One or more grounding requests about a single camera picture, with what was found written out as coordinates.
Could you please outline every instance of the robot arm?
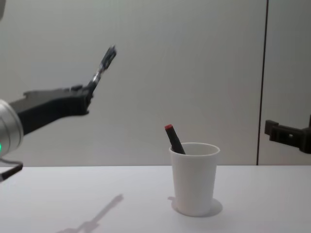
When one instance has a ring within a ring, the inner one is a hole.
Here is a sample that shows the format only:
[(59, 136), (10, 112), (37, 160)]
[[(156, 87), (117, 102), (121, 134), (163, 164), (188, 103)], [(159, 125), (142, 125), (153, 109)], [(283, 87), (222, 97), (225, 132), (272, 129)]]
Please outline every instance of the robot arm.
[(108, 69), (116, 54), (115, 47), (108, 49), (99, 69), (87, 86), (30, 91), (24, 93), (25, 98), (10, 104), (0, 100), (0, 161), (17, 165), (0, 174), (0, 181), (22, 169), (21, 162), (10, 162), (2, 159), (2, 156), (17, 149), (24, 135), (63, 117), (88, 114), (87, 109), (93, 98), (93, 92), (102, 73)]

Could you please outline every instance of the metal bracket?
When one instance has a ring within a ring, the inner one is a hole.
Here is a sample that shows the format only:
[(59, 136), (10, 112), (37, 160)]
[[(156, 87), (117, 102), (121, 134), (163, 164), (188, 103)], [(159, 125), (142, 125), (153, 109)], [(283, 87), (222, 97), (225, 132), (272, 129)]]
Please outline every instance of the metal bracket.
[(300, 151), (311, 154), (311, 116), (309, 127), (296, 129), (279, 123), (266, 120), (264, 133), (270, 135), (270, 141), (299, 148)]

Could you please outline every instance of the white paper cup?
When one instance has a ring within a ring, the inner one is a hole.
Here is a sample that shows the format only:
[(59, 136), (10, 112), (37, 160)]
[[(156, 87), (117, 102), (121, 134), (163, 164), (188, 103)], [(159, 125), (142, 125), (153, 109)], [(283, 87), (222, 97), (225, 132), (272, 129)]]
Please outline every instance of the white paper cup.
[(186, 154), (170, 148), (176, 206), (188, 216), (209, 213), (220, 149), (205, 143), (182, 143)]

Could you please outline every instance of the cable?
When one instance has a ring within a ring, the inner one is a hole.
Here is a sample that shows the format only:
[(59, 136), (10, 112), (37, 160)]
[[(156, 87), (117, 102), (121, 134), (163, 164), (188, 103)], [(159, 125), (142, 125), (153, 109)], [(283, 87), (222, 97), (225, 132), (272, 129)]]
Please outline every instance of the cable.
[(5, 181), (6, 179), (10, 178), (11, 176), (15, 175), (19, 171), (21, 171), (24, 167), (24, 164), (20, 161), (9, 161), (6, 159), (0, 158), (0, 162), (3, 162), (5, 164), (14, 164), (17, 165), (13, 167), (12, 169), (5, 171), (3, 173), (0, 173), (0, 182)]

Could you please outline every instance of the marker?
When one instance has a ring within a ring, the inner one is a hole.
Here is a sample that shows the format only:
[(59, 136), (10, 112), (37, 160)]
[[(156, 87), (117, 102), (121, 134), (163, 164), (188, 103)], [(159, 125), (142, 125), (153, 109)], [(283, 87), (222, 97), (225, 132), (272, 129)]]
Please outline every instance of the marker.
[(172, 150), (179, 154), (186, 154), (184, 151), (183, 146), (181, 145), (179, 138), (177, 137), (177, 134), (174, 130), (173, 125), (167, 125), (165, 126), (165, 131), (167, 133), (167, 136), (170, 139)]

